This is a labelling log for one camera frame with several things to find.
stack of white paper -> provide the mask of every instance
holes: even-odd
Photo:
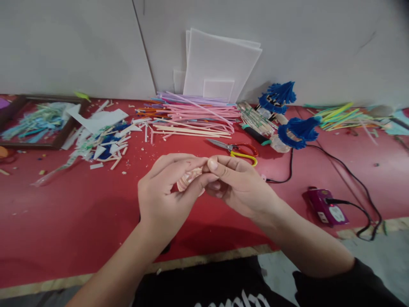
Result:
[[[175,70],[175,91],[184,95],[237,99],[262,50],[261,44],[210,35],[196,29],[186,31],[186,74]]]

white wall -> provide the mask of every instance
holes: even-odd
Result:
[[[293,80],[297,104],[409,106],[406,0],[134,3],[158,90],[173,90],[173,69],[186,65],[185,30],[193,27],[262,44],[244,98]]]
[[[155,94],[132,0],[3,0],[0,93]]]

hand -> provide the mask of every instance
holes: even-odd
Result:
[[[161,156],[138,182],[140,225],[152,239],[166,246],[182,227],[201,191],[208,183],[218,179],[211,173],[202,174],[185,191],[171,193],[173,185],[186,172],[206,162],[207,158],[171,153]]]
[[[219,180],[207,185],[206,192],[222,198],[241,215],[256,219],[259,213],[283,203],[277,194],[260,177],[257,171],[243,159],[217,155],[207,161],[203,172],[211,172]]]

floor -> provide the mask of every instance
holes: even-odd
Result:
[[[344,240],[343,244],[362,262],[369,265],[402,302],[409,306],[409,230],[379,234],[375,242],[359,239]],[[291,273],[296,267],[282,252],[260,255],[259,263],[269,287],[297,304]],[[36,295],[0,300],[0,307],[62,307],[78,291],[73,287]]]

plywood edge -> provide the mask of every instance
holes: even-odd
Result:
[[[400,217],[397,219],[390,219],[390,220],[386,220],[385,222],[386,222],[386,235],[388,234],[388,232],[395,232],[395,231],[409,229],[409,217]],[[345,229],[345,230],[338,231],[337,235],[341,240],[354,239],[356,238],[357,231],[361,229],[362,227],[354,228],[354,229]],[[361,237],[370,238],[373,229],[374,227],[371,226],[369,229],[367,229],[366,231],[362,233]],[[385,234],[385,231],[382,225],[378,228],[377,233]]]
[[[203,256],[193,256],[182,259],[175,259],[170,261],[163,261],[151,264],[146,274],[155,273],[159,269],[161,271],[169,271],[172,269],[183,269],[190,266],[196,266],[200,264],[207,264],[210,262],[220,262],[225,260],[232,260],[237,258],[250,257],[255,255],[261,255],[272,252],[271,247],[268,244],[245,247],[240,249],[235,249],[227,252],[219,252],[210,255]],[[72,276],[67,278],[59,278],[49,281],[43,281],[33,284],[25,284],[21,286],[14,286],[9,288],[0,289],[0,299],[12,298],[17,296],[36,294],[45,291],[61,290],[67,289],[74,286],[84,285],[90,278],[92,274],[85,274],[79,276]]]

